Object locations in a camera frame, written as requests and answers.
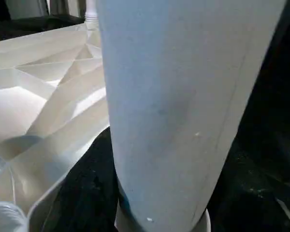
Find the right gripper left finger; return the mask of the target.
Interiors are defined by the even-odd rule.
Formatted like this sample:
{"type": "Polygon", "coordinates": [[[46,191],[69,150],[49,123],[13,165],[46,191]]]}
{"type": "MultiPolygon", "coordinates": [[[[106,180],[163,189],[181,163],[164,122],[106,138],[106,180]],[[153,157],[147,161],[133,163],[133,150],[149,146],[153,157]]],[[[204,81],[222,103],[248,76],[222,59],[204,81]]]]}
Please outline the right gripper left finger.
{"type": "Polygon", "coordinates": [[[65,177],[50,211],[52,232],[116,232],[118,183],[106,128],[65,177]]]}

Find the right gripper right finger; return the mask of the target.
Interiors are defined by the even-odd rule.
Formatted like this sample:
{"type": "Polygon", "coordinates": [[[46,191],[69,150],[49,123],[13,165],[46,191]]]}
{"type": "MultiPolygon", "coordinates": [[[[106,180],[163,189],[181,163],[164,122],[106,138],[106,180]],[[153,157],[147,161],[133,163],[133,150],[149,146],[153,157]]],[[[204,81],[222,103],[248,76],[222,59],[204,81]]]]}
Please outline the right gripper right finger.
{"type": "Polygon", "coordinates": [[[279,195],[269,175],[234,140],[207,206],[214,232],[290,232],[285,189],[279,195]]]}

